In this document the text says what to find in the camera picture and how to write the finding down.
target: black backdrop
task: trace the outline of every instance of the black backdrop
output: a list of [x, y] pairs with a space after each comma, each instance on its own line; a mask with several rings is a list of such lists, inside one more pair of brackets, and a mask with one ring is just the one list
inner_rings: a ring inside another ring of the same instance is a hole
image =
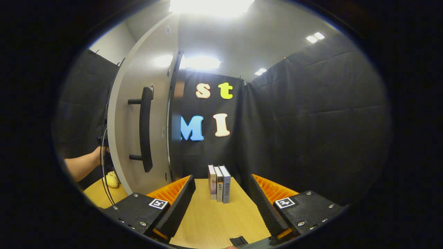
[[[220, 95], [218, 85], [228, 82], [233, 87], [229, 93], [231, 99]], [[210, 97], [198, 98], [195, 95], [199, 83], [210, 85]], [[239, 106], [242, 97], [243, 80], [217, 74], [187, 72], [181, 104], [182, 117], [187, 124], [193, 116], [202, 116], [202, 135], [204, 140], [191, 141], [182, 139], [181, 154], [183, 176], [194, 175], [195, 178], [207, 178], [207, 165], [225, 165], [233, 177], [241, 183], [237, 163], [237, 125]], [[213, 115], [226, 113], [228, 136], [216, 137], [217, 126]]]
[[244, 177], [254, 173], [345, 205], [379, 176], [392, 139], [388, 99], [380, 75], [345, 35], [288, 56], [244, 94]]
[[[54, 145], [61, 157], [75, 158], [97, 148], [97, 138], [105, 130], [106, 104], [118, 68], [89, 49], [79, 55], [61, 88], [52, 125]], [[105, 161], [111, 162], [106, 155]], [[101, 167], [96, 167], [78, 185], [86, 189], [102, 176]]]

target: black door handle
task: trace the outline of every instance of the black door handle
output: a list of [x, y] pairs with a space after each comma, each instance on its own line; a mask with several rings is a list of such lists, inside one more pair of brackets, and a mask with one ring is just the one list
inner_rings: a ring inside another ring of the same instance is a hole
[[149, 117], [151, 114], [151, 101], [154, 100], [154, 85], [143, 88], [141, 99], [129, 99], [129, 105], [140, 105], [140, 151], [141, 156], [129, 155], [131, 160], [139, 160], [143, 162], [144, 171], [147, 173], [152, 169], [151, 144], [149, 140]]

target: ceiling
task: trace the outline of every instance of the ceiling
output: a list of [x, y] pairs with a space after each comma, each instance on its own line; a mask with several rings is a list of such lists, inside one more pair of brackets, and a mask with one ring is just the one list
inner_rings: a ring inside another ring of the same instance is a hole
[[[169, 13], [169, 1], [159, 1], [127, 19], [137, 41]], [[253, 80], [284, 56], [315, 46], [306, 40], [316, 32], [325, 39], [338, 32], [312, 12], [286, 1], [255, 0], [241, 16], [226, 18], [181, 14], [179, 51], [185, 57], [209, 56], [221, 61], [218, 69], [198, 70]]]

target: cable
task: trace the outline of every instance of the cable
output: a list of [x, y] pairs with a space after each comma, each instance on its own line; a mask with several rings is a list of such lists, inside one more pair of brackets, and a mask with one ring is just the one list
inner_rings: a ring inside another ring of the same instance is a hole
[[108, 125], [105, 126], [105, 132], [103, 133], [103, 138], [101, 140], [100, 160], [101, 160], [101, 169], [103, 171], [103, 178], [105, 179], [106, 188], [108, 189], [109, 197], [111, 198], [110, 201], [111, 201], [112, 205], [115, 205], [115, 202], [112, 198], [111, 192], [109, 191], [108, 180], [106, 179], [106, 175], [105, 175], [105, 159], [103, 157], [103, 150], [102, 150], [102, 148], [104, 147], [104, 144], [105, 144], [105, 135], [107, 135], [107, 131], [108, 131]]
[[[100, 165], [102, 165], [101, 150], [102, 150], [102, 145], [100, 145]], [[103, 185], [103, 189], [105, 190], [106, 197], [108, 197], [109, 202], [111, 203], [111, 205], [113, 205], [113, 204], [112, 204], [112, 201], [111, 201], [111, 198], [109, 198], [108, 192], [106, 192], [105, 182], [103, 181], [103, 178], [106, 179], [106, 177], [102, 177], [102, 178], [101, 178], [101, 183], [102, 183], [102, 185]]]

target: ceiling light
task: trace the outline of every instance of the ceiling light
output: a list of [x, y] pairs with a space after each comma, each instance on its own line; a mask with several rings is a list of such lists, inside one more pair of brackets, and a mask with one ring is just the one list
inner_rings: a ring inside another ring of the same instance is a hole
[[310, 41], [311, 43], [314, 43], [317, 41], [317, 39], [314, 36], [308, 36], [308, 37], [306, 37], [306, 40]]
[[155, 64], [160, 67], [168, 67], [171, 65], [172, 59], [174, 57], [172, 55], [164, 55], [155, 58]]
[[254, 0], [171, 0], [169, 12], [237, 16], [245, 13]]
[[215, 68], [217, 69], [220, 66], [219, 60], [211, 57], [193, 57], [193, 58], [185, 58], [184, 67], [195, 67], [195, 68]]
[[322, 33], [320, 33], [320, 32], [317, 32], [317, 33], [315, 33], [314, 35], [315, 35], [319, 40], [325, 38], [325, 36], [322, 35]]
[[264, 69], [264, 68], [260, 68], [257, 72], [255, 72], [254, 74], [255, 75], [258, 75], [258, 76], [260, 76], [262, 73], [264, 73], [264, 72], [266, 72], [266, 69]]

